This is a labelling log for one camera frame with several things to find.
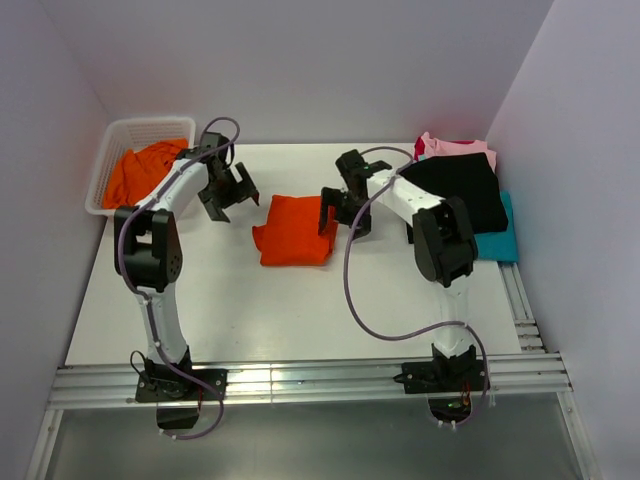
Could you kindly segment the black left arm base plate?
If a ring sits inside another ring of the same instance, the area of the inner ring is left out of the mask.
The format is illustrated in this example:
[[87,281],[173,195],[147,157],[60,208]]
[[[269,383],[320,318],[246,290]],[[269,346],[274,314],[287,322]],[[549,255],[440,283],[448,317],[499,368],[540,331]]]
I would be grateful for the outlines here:
[[185,379],[173,372],[167,378],[142,374],[135,393],[137,403],[217,401],[223,398],[227,386],[226,369],[199,369],[191,375],[210,386],[214,393],[197,382]]

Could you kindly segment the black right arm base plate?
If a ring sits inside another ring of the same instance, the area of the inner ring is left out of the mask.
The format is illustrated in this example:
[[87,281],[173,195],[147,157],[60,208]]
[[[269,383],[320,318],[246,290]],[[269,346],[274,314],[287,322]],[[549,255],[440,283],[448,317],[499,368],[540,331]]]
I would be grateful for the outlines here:
[[406,362],[393,381],[406,394],[462,393],[464,389],[482,392],[487,379],[480,361],[466,367],[445,367],[430,362]]

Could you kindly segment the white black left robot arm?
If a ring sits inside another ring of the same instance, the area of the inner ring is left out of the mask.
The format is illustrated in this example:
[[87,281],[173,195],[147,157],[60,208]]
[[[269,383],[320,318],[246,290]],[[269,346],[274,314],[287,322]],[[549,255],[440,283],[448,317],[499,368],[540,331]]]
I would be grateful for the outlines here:
[[140,387],[162,399],[182,400],[204,388],[177,311],[183,268],[177,220],[193,199],[213,222],[227,222],[225,211],[233,205],[259,200],[246,167],[234,158],[234,139],[205,132],[198,145],[179,151],[146,197],[114,213],[115,269],[138,301],[148,340]]

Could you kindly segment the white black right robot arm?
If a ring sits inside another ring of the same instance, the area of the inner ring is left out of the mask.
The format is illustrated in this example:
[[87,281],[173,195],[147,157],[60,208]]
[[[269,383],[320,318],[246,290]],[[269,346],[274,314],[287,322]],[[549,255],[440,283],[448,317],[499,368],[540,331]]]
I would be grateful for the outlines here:
[[[322,189],[318,230],[325,232],[331,220],[349,228],[342,282],[347,307],[356,324],[368,335],[386,342],[433,334],[431,361],[397,379],[406,392],[487,392],[488,355],[468,314],[467,280],[478,258],[478,249],[464,202],[458,197],[444,198],[430,193],[408,180],[405,172],[410,169],[409,164],[395,169],[383,160],[369,163],[363,152],[352,149],[341,154],[335,165],[345,187]],[[384,335],[367,326],[359,316],[350,288],[350,251],[356,240],[370,233],[371,207],[376,202],[409,227],[418,271],[446,295],[450,319],[406,334]]]

